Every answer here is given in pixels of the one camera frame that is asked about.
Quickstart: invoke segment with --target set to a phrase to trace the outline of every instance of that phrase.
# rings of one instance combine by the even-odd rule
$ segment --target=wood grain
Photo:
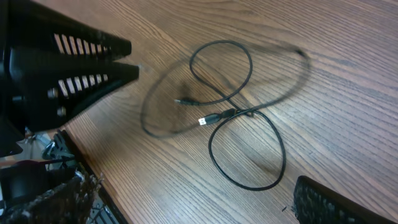
[[[290,209],[299,175],[307,175],[351,200],[398,222],[398,2],[396,0],[38,0],[89,26],[132,42],[123,62],[141,65],[135,82],[107,96],[67,129],[105,187],[132,223],[297,223]],[[207,143],[215,126],[173,138],[180,129],[227,103],[178,106],[173,99],[219,96],[194,80],[187,60],[209,41],[246,45],[253,78],[233,100],[248,108],[273,100],[299,79],[300,59],[275,54],[274,45],[296,45],[312,58],[312,72],[295,95],[262,110],[277,126],[287,150],[282,182],[265,192],[239,189],[212,164]],[[195,64],[203,77],[230,93],[246,77],[246,56],[230,45],[203,51]],[[272,182],[280,149],[259,118],[239,118],[213,143],[228,174],[242,183]]]

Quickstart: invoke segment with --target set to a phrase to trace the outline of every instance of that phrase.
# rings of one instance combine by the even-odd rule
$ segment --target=wooden table
[[[67,126],[131,222],[297,223],[290,206],[300,175],[398,221],[396,0],[39,2],[132,42],[132,54],[123,62],[141,65],[139,81]],[[230,108],[227,103],[173,103],[187,95],[200,101],[219,97],[193,79],[187,64],[197,47],[219,39],[236,40],[252,54],[252,80],[234,99],[245,108],[283,95],[301,69],[293,54],[273,54],[263,47],[292,44],[312,59],[304,86],[261,110],[280,131],[287,150],[285,176],[271,190],[243,190],[220,175],[207,149],[214,125],[167,139],[149,137],[140,127],[142,101],[167,71],[148,102],[150,124],[178,129]],[[246,77],[248,61],[234,47],[217,46],[201,53],[196,69],[231,92]],[[280,149],[257,117],[230,122],[213,147],[221,166],[245,184],[266,185],[278,174]]]

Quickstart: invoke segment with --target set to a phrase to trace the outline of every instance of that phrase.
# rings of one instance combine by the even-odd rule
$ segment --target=black cable
[[[242,85],[239,86],[235,91],[233,91],[233,92],[232,92],[230,95],[228,95],[228,96],[225,95],[224,93],[222,93],[222,92],[221,92],[219,89],[217,89],[215,86],[213,86],[213,85],[211,85],[210,83],[207,83],[206,81],[204,81],[203,79],[201,79],[201,78],[195,73],[195,71],[193,70],[193,62],[194,62],[194,59],[195,59],[195,57],[197,56],[197,54],[198,54],[201,50],[203,50],[204,48],[206,48],[206,47],[208,47],[208,46],[211,46],[211,45],[214,45],[214,44],[233,44],[233,45],[239,47],[240,49],[242,49],[242,50],[244,51],[244,53],[247,55],[248,60],[249,60],[249,73],[248,73],[248,75],[247,75],[245,81],[243,81]],[[309,75],[309,70],[310,70],[310,59],[309,59],[309,57],[307,56],[307,54],[305,54],[302,50],[300,50],[300,49],[298,49],[298,48],[293,47],[293,48],[288,49],[288,50],[289,50],[289,51],[293,51],[293,52],[299,54],[299,55],[303,58],[304,71],[303,71],[302,78],[306,81],[307,78],[308,78],[308,75]],[[225,178],[227,178],[231,183],[233,183],[234,185],[236,185],[236,186],[238,186],[238,187],[241,187],[241,188],[243,188],[243,189],[246,189],[246,190],[261,191],[261,190],[268,190],[268,189],[271,189],[271,188],[275,187],[275,186],[282,180],[283,175],[284,175],[284,172],[285,172],[285,168],[286,168],[286,151],[285,151],[284,143],[283,143],[283,141],[282,141],[282,138],[281,138],[281,136],[280,136],[280,134],[279,134],[277,128],[274,126],[274,124],[271,122],[271,120],[270,120],[264,113],[261,113],[261,112],[258,111],[258,110],[259,110],[259,109],[262,109],[262,108],[265,108],[265,107],[268,107],[268,106],[270,106],[270,105],[274,105],[274,104],[276,104],[276,103],[278,103],[278,102],[280,102],[280,101],[282,101],[282,100],[288,98],[288,97],[291,96],[298,88],[300,88],[301,85],[302,85],[303,83],[297,82],[297,84],[294,86],[294,88],[290,89],[287,93],[285,93],[284,95],[282,95],[281,97],[279,97],[279,98],[276,99],[276,100],[270,101],[270,102],[268,102],[268,103],[263,103],[263,104],[258,105],[258,106],[254,106],[254,107],[249,108],[249,109],[242,110],[240,107],[238,107],[235,103],[233,103],[233,102],[231,101],[231,98],[232,98],[234,95],[238,94],[238,93],[246,86],[246,84],[247,84],[247,83],[249,82],[249,80],[250,80],[250,77],[251,77],[251,74],[252,74],[252,70],[253,70],[253,64],[252,64],[252,59],[251,59],[250,53],[249,53],[249,51],[248,51],[243,45],[241,45],[241,44],[239,44],[239,43],[237,43],[237,42],[235,42],[235,41],[233,41],[233,40],[217,40],[217,41],[213,41],[213,42],[207,43],[207,44],[201,46],[199,49],[197,49],[197,50],[192,54],[192,56],[191,56],[191,58],[190,58],[190,61],[189,61],[189,67],[190,67],[190,71],[191,71],[192,75],[193,75],[199,82],[201,82],[202,84],[206,85],[207,87],[209,87],[209,88],[211,88],[213,91],[215,91],[217,94],[219,94],[219,95],[221,96],[221,99],[215,100],[215,101],[204,102],[204,103],[198,102],[198,101],[195,101],[195,100],[191,100],[191,99],[189,99],[189,100],[187,100],[187,99],[182,99],[182,100],[175,100],[176,103],[179,103],[179,104],[181,104],[181,105],[204,106],[204,105],[213,105],[213,104],[216,104],[216,103],[221,103],[221,102],[223,102],[223,101],[227,101],[227,102],[229,102],[229,103],[234,107],[233,109],[226,110],[226,111],[224,111],[224,112],[222,112],[222,113],[220,113],[220,114],[209,114],[209,115],[205,116],[204,118],[199,119],[200,125],[205,125],[205,124],[213,124],[213,123],[216,123],[216,122],[220,121],[221,119],[224,119],[224,118],[225,118],[225,120],[224,120],[223,122],[221,122],[221,124],[219,124],[219,125],[215,128],[215,130],[213,131],[213,133],[211,134],[211,136],[210,136],[210,138],[209,138],[209,143],[208,143],[208,149],[209,149],[209,154],[210,154],[211,160],[213,161],[214,165],[217,167],[217,169],[219,170],[219,172],[220,172]],[[144,116],[145,116],[145,112],[146,112],[146,110],[147,110],[147,105],[146,105],[146,103],[147,103],[147,100],[148,100],[148,99],[150,98],[150,96],[152,95],[152,93],[154,92],[154,90],[157,88],[157,86],[161,83],[161,81],[162,81],[166,76],[167,76],[167,73],[164,74],[164,75],[162,75],[161,78],[158,80],[158,82],[155,83],[155,85],[152,86],[152,88],[149,90],[149,92],[148,92],[146,98],[144,99],[144,104],[143,104],[143,106],[142,106],[142,111],[141,111],[141,126],[142,126],[143,130],[144,130],[147,134],[149,134],[149,135],[151,135],[151,136],[153,136],[153,137],[156,137],[156,138],[162,138],[162,137],[165,137],[165,136],[157,136],[157,135],[151,133],[150,131],[148,131],[148,130],[146,129],[146,127],[145,127],[145,122],[144,122]],[[232,119],[235,119],[235,118],[237,118],[237,117],[239,117],[239,116],[241,116],[241,115],[246,115],[246,116],[252,117],[253,114],[258,114],[258,115],[260,115],[261,117],[263,117],[263,118],[268,122],[268,124],[271,126],[272,130],[275,132],[275,135],[276,135],[276,137],[277,137],[277,139],[278,139],[278,141],[279,141],[280,150],[282,151],[282,167],[281,167],[279,176],[278,176],[277,180],[276,180],[274,183],[272,183],[272,184],[270,184],[270,185],[268,185],[268,186],[265,186],[265,187],[248,187],[248,186],[246,186],[246,185],[240,184],[239,182],[233,180],[233,179],[232,179],[230,176],[228,176],[228,175],[222,170],[222,168],[218,165],[218,163],[217,163],[217,161],[216,161],[216,159],[215,159],[215,157],[214,157],[214,155],[213,155],[213,150],[212,150],[213,139],[214,139],[214,137],[215,137],[217,131],[220,129],[220,127],[222,127],[222,126],[223,126],[224,124],[226,124],[228,121],[231,121]],[[184,132],[184,131],[188,131],[189,129],[195,128],[195,127],[197,127],[197,126],[198,126],[198,125],[193,125],[193,126],[190,126],[190,127],[187,128],[187,129],[183,129],[183,130],[179,130],[179,131],[174,131],[174,132],[172,133],[172,135],[178,134],[178,133],[182,133],[182,132]]]

